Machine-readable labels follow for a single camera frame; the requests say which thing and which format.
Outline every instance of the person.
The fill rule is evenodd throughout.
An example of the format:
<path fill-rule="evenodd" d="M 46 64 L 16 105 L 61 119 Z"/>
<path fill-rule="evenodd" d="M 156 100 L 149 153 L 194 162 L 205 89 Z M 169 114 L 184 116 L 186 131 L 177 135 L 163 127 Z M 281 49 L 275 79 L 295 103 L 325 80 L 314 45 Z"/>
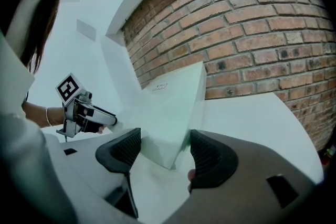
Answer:
<path fill-rule="evenodd" d="M 14 53 L 27 69 L 36 73 L 47 38 L 53 28 L 60 0 L 11 0 L 9 12 L 2 13 L 1 31 Z M 26 118 L 41 128 L 63 124 L 64 109 L 45 108 L 23 100 Z"/>

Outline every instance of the white box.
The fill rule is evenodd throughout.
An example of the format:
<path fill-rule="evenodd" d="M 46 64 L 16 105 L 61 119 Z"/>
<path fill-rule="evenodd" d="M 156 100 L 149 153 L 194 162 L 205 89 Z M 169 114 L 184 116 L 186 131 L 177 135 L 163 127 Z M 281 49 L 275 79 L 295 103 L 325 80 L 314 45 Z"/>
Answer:
<path fill-rule="evenodd" d="M 133 107 L 121 111 L 112 131 L 141 128 L 141 153 L 174 169 L 187 147 L 190 126 L 200 128 L 206 87 L 203 62 L 163 74 L 142 90 Z"/>

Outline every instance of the white counter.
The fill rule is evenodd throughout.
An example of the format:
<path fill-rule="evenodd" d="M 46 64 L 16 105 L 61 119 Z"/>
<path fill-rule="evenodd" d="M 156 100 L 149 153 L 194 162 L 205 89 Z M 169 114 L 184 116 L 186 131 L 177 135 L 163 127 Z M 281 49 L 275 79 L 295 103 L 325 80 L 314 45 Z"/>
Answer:
<path fill-rule="evenodd" d="M 313 143 L 291 111 L 273 93 L 205 101 L 202 130 L 272 148 L 316 184 L 322 166 Z M 191 154 L 180 170 L 168 171 L 139 154 L 131 169 L 131 186 L 139 220 L 160 223 L 189 196 Z"/>

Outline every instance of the bracelet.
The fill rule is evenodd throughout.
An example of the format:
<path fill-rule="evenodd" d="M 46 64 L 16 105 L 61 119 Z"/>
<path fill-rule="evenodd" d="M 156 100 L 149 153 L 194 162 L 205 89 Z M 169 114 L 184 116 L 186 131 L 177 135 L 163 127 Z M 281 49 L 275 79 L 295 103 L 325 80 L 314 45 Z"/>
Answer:
<path fill-rule="evenodd" d="M 48 119 L 48 108 L 46 108 L 46 119 L 47 119 L 49 126 L 52 126 L 52 124 L 49 122 L 49 119 Z"/>

